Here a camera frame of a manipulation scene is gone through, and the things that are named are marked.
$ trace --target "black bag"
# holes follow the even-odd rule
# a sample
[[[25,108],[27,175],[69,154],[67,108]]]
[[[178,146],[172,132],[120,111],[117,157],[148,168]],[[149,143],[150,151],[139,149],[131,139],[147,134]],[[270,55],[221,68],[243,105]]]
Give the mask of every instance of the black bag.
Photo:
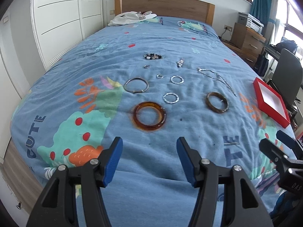
[[[277,45],[270,45],[275,51],[281,53],[282,49],[287,49],[291,53],[295,54],[298,48],[298,45],[294,40],[286,40],[284,42],[278,43]]]
[[[265,54],[266,53],[264,53],[263,55],[259,55],[253,69],[255,73],[257,73],[260,77],[264,77],[269,64],[269,60],[265,57]]]

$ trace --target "silver ring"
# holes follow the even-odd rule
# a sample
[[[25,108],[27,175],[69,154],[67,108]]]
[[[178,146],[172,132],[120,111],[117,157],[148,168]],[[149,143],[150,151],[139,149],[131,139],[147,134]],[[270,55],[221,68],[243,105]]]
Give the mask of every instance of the silver ring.
[[[173,81],[174,78],[180,78],[181,82],[175,82],[175,81]],[[182,77],[180,77],[180,76],[172,76],[171,77],[171,82],[174,83],[174,84],[182,84],[182,83],[184,83],[184,79]]]
[[[136,80],[136,79],[137,79],[137,80],[142,80],[144,83],[146,83],[146,88],[145,88],[145,89],[142,89],[142,90],[139,90],[139,91],[137,91],[137,90],[128,90],[128,89],[126,88],[126,85],[128,85],[129,82],[131,82],[131,81],[133,81],[133,80]],[[128,80],[128,81],[124,84],[123,88],[125,89],[125,91],[130,92],[130,93],[133,93],[133,94],[136,94],[136,93],[143,93],[143,92],[147,91],[147,89],[149,88],[149,84],[148,84],[148,82],[147,82],[145,79],[136,77],[136,78],[132,78],[132,79]]]
[[[168,96],[168,95],[173,95],[173,96],[175,96],[175,97],[176,97],[176,100],[175,100],[174,102],[169,102],[169,101],[165,98],[165,97]],[[164,100],[166,103],[174,104],[174,103],[176,103],[176,102],[179,101],[179,97],[178,97],[178,95],[175,94],[175,93],[166,93],[166,94],[163,96],[163,100]]]

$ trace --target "wooden floor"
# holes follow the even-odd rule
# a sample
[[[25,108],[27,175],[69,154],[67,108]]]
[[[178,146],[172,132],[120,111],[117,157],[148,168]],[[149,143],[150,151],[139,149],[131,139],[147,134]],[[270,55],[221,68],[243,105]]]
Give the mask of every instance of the wooden floor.
[[[21,158],[12,139],[7,147],[1,170],[5,181],[17,199],[22,202],[21,207],[31,213],[43,187]]]

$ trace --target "red cherry print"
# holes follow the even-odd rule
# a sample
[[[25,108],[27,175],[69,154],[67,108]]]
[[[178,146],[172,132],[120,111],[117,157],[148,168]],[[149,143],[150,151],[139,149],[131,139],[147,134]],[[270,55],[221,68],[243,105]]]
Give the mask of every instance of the red cherry print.
[[[82,124],[82,121],[83,121],[83,118],[77,118],[75,121],[75,124],[79,126]]]
[[[89,137],[91,136],[91,134],[89,132],[86,132],[83,134],[83,140],[87,141],[89,139]]]
[[[51,157],[51,160],[55,159],[55,152],[54,151],[51,152],[50,157]]]
[[[67,155],[69,155],[70,152],[71,152],[71,150],[69,148],[67,148],[63,151],[63,155],[67,156]]]

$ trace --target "bed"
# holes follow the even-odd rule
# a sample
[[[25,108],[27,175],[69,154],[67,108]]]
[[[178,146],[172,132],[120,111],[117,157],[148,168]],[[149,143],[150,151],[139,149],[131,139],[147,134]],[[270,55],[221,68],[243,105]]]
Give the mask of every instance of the bed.
[[[210,26],[214,5],[198,0],[115,0],[115,9],[116,14],[152,10],[158,16],[89,36],[33,85],[13,114],[12,139],[36,179],[45,185],[58,165],[83,165],[120,136],[124,148],[117,171],[102,189],[112,226],[187,226],[198,191],[187,182],[177,155],[176,140],[184,136],[191,148],[216,165],[241,165],[271,212],[283,190],[277,185],[275,165],[258,144],[268,138],[294,158],[276,132],[294,134],[290,126],[283,129],[257,108],[257,75]],[[147,60],[148,53],[162,59]],[[181,59],[183,66],[178,67]],[[198,68],[220,74],[231,88],[213,79],[218,78],[215,73],[205,72],[209,78]],[[170,81],[177,75],[184,83]],[[125,91],[123,85],[134,77],[147,80],[148,90]],[[142,85],[134,82],[129,87]],[[218,114],[206,106],[205,97],[212,91],[226,97],[226,112]],[[177,103],[163,100],[170,92],[179,96]],[[160,129],[144,131],[134,124],[132,111],[143,101],[165,108]],[[153,123],[157,117],[147,111],[142,120]],[[81,187],[76,189],[79,223],[85,226]],[[223,199],[222,186],[214,226],[220,225]]]

